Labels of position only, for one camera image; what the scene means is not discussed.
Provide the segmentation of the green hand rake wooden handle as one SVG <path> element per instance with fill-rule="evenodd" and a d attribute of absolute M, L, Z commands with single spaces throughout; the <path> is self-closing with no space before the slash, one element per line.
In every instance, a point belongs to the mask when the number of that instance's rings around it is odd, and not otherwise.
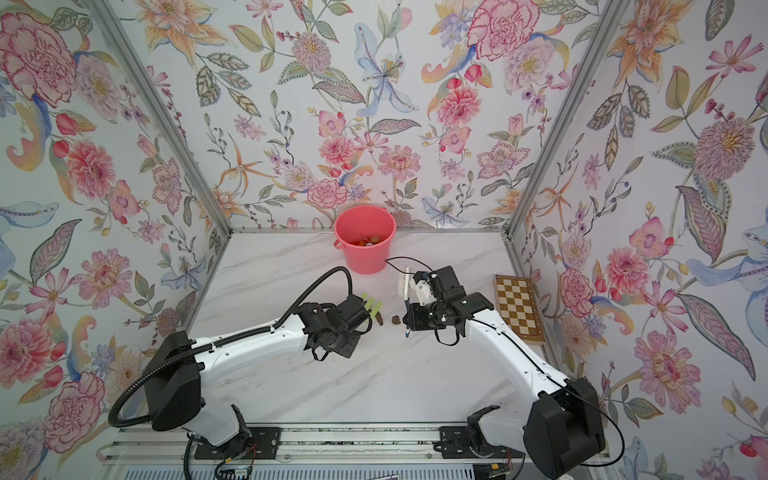
<path fill-rule="evenodd" d="M 373 320 L 377 320 L 380 317 L 382 302 L 367 293 L 363 293 L 361 298 L 363 301 L 363 306 L 366 312 L 369 314 L 369 317 Z"/>

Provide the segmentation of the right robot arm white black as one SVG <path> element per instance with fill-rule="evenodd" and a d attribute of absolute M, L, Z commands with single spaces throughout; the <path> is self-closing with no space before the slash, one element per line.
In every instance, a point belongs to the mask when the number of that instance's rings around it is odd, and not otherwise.
<path fill-rule="evenodd" d="M 433 445 L 445 459 L 491 459 L 519 453 L 548 479 L 577 467 L 605 468 L 622 461 L 627 443 L 606 459 L 604 425 L 611 417 L 585 378 L 570 379 L 547 363 L 504 321 L 479 292 L 468 293 L 451 267 L 436 271 L 405 269 L 399 290 L 407 332 L 439 335 L 452 329 L 495 361 L 515 389 L 505 405 L 489 405 L 460 426 L 444 426 Z"/>

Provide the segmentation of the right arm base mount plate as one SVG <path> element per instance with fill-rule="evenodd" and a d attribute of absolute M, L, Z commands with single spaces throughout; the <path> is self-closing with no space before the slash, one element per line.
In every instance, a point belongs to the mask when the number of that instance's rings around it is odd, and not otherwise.
<path fill-rule="evenodd" d="M 479 429 L 469 425 L 441 426 L 433 450 L 443 459 L 507 460 L 521 459 L 523 454 L 508 447 L 488 443 Z"/>

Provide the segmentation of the white blue brush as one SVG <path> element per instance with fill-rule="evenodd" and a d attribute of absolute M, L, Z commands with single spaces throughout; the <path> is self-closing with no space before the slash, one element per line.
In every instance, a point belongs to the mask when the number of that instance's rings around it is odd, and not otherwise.
<path fill-rule="evenodd" d="M 408 339 L 411 332 L 411 327 L 407 323 L 409 320 L 410 310 L 411 310 L 411 303 L 410 303 L 410 279 L 412 277 L 412 272 L 408 267 L 406 267 L 403 271 L 400 272 L 399 275 L 399 283 L 398 283 L 398 289 L 399 289 L 399 295 L 403 299 L 404 307 L 405 307 L 405 314 L 402 317 L 402 323 L 405 325 L 405 338 Z"/>

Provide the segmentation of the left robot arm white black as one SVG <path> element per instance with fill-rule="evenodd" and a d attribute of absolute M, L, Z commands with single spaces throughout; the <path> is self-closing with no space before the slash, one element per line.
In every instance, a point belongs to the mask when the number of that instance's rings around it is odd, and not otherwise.
<path fill-rule="evenodd" d="M 114 401 L 108 423 L 123 429 L 148 423 L 155 431 L 181 428 L 219 451 L 240 454 L 254 443 L 241 410 L 224 405 L 206 388 L 231 373 L 272 357 L 308 351 L 316 361 L 352 356 L 375 319 L 374 303 L 353 291 L 339 304 L 309 301 L 338 266 L 315 280 L 276 320 L 224 336 L 193 340 L 184 331 L 167 337 L 143 373 Z"/>

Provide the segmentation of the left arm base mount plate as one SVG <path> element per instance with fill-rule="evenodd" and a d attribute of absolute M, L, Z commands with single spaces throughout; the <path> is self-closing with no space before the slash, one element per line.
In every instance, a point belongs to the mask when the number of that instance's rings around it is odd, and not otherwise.
<path fill-rule="evenodd" d="M 253 427 L 249 434 L 240 433 L 221 446 L 203 442 L 196 447 L 195 460 L 275 460 L 280 446 L 280 427 Z"/>

